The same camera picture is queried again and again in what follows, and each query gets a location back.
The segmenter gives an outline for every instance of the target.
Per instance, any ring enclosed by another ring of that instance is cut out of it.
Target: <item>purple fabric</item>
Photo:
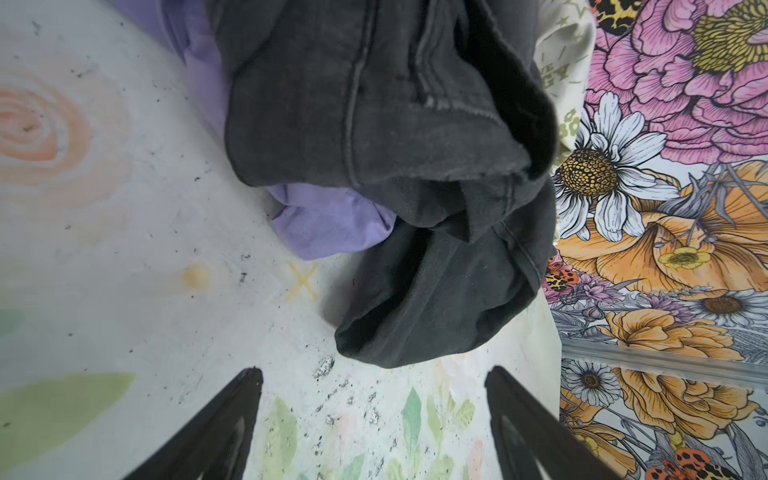
[[[267,190],[286,205],[272,226],[303,260],[365,250],[387,238],[395,226],[390,209],[350,188],[287,184]]]
[[[204,0],[107,2],[184,60],[193,97],[223,138],[229,92]],[[285,205],[272,219],[272,227],[303,260],[366,250],[383,242],[395,226],[396,215],[390,209],[349,188],[287,184],[267,190]]]

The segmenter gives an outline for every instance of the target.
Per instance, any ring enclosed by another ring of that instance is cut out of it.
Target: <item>clothing pile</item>
[[[285,204],[273,226],[296,255],[368,249],[340,353],[466,352],[534,299],[559,145],[536,2],[109,1],[183,59],[238,178]]]

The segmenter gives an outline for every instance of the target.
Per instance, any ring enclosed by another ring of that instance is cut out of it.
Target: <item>yellow x mark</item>
[[[310,271],[307,272],[306,275],[301,273],[299,269],[296,268],[296,265],[293,264],[293,262],[288,263],[288,266],[290,267],[291,271],[296,275],[296,278],[299,279],[299,284],[293,288],[293,290],[288,292],[288,295],[286,295],[286,300],[291,301],[292,298],[294,298],[299,290],[303,288],[306,288],[306,291],[310,293],[312,300],[317,300],[317,293],[315,293],[315,290],[312,290],[312,287],[309,284],[310,277],[315,273],[315,270],[317,270],[317,263],[312,265],[312,268],[310,268]]]

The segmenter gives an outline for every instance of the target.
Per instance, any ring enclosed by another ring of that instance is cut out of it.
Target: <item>ladybug illustration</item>
[[[675,461],[664,459],[664,468],[649,468],[645,480],[741,480],[726,467],[712,463],[710,457],[696,449],[679,449]]]
[[[572,265],[566,265],[560,254],[549,259],[545,280],[555,292],[562,292],[578,285],[578,273],[574,272]]]

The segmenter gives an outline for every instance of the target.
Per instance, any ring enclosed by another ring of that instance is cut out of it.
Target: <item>dark gray jeans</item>
[[[225,145],[253,186],[354,187],[395,211],[336,343],[402,366],[487,341],[552,254],[554,112],[534,0],[207,0]]]

